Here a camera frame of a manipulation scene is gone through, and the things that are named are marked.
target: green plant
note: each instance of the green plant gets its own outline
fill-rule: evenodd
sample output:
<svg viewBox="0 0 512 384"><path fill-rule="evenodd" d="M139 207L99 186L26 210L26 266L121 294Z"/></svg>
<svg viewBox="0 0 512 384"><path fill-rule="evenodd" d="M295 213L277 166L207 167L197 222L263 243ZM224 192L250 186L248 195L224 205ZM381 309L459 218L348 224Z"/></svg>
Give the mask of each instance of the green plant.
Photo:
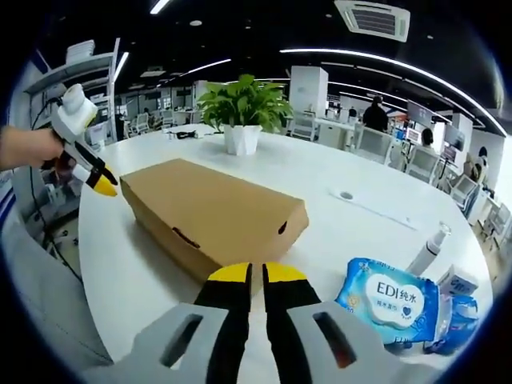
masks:
<svg viewBox="0 0 512 384"><path fill-rule="evenodd" d="M202 118L216 130L224 124L262 126L273 133L282 126L282 118L292 115L290 104L282 98L281 85L255 81L250 74L229 85L207 83L209 92L199 99Z"/></svg>

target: cable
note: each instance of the cable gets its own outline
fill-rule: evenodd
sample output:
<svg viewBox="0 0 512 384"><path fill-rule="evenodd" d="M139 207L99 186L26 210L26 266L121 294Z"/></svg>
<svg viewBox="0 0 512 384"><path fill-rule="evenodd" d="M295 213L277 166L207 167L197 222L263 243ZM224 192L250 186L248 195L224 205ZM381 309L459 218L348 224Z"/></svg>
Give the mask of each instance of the cable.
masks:
<svg viewBox="0 0 512 384"><path fill-rule="evenodd" d="M36 125L36 123L38 122L39 120L39 117L41 116L42 112L45 110L45 108L52 102L56 102L57 104L60 105L61 101L59 98L50 98L48 99L48 101L46 101L46 103L44 104L44 106L41 108L41 110L39 111L38 115L35 117L35 120L34 122L32 123L32 126L30 127L30 130L34 130L34 127ZM57 248L57 244L55 244L55 240L54 240L54 237L52 236L52 234L49 234L47 232L48 230L48 225L46 224L46 220L44 218L44 216L42 215L42 212L41 212L41 208L39 207L39 204L38 204L38 200L36 199L35 197L35 192L34 192L34 176L33 176L33 173L32 173L32 170L33 170L33 167L31 166L30 167L30 192L32 193L32 200L34 200L34 205L35 205L35 209L39 215L39 217L41 218L41 221L42 221L42 232L44 233L45 235L45 238L48 238L51 242L51 245L54 247L54 250L55 252L57 252L58 256L61 258L62 262L64 263L64 265L69 268L69 270L71 271L71 273L77 278L77 280L80 281L81 284L83 284L83 281L82 279L80 278L80 276L78 276L78 274L74 271L73 268L71 268L70 264L64 259L64 257L62 256L61 254L61 251L58 250Z"/></svg>

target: white round table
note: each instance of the white round table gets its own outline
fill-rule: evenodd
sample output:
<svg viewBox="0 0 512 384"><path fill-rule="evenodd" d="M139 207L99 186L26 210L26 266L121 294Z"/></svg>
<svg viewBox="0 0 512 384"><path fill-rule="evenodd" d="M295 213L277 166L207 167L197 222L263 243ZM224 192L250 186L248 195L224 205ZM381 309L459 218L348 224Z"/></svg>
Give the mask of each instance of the white round table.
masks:
<svg viewBox="0 0 512 384"><path fill-rule="evenodd" d="M203 125L179 128L211 132ZM482 250L451 198L391 168L272 134L262 134L256 155L249 157L226 154L221 135L170 140L163 132L113 144L100 155L117 176L184 158L304 199L310 226L282 262L304 272L322 300L337 296L352 258L375 258L406 268L443 221L452 235L425 276L437 281L456 264L478 279L474 297L482 316L492 305ZM350 192L354 202L336 198L341 191ZM139 228L120 189L116 198L83 189L79 238L87 301L115 362L130 352L138 332L179 302L195 300L200 290ZM278 382L265 320L260 291L253 298L240 382ZM416 354L406 359L443 368L452 358Z"/></svg>

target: white flower pot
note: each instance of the white flower pot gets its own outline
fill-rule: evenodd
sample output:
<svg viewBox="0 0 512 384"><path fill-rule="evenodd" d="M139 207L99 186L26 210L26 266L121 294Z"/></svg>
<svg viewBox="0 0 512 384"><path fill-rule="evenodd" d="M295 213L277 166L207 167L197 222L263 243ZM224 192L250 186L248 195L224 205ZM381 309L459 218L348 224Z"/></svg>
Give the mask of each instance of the white flower pot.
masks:
<svg viewBox="0 0 512 384"><path fill-rule="evenodd" d="M256 153L261 126L224 126L228 154L244 156Z"/></svg>

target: potted plant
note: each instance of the potted plant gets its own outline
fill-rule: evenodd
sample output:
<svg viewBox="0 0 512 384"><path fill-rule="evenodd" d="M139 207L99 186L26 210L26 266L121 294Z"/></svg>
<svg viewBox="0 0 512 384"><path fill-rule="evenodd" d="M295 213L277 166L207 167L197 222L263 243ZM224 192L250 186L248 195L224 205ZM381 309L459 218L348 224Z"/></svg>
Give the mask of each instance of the potted plant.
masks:
<svg viewBox="0 0 512 384"><path fill-rule="evenodd" d="M254 154L261 130L274 133L292 109L282 97L281 84L263 83L243 74L231 84L207 83L208 93L199 99L203 120L224 132L227 152Z"/></svg>

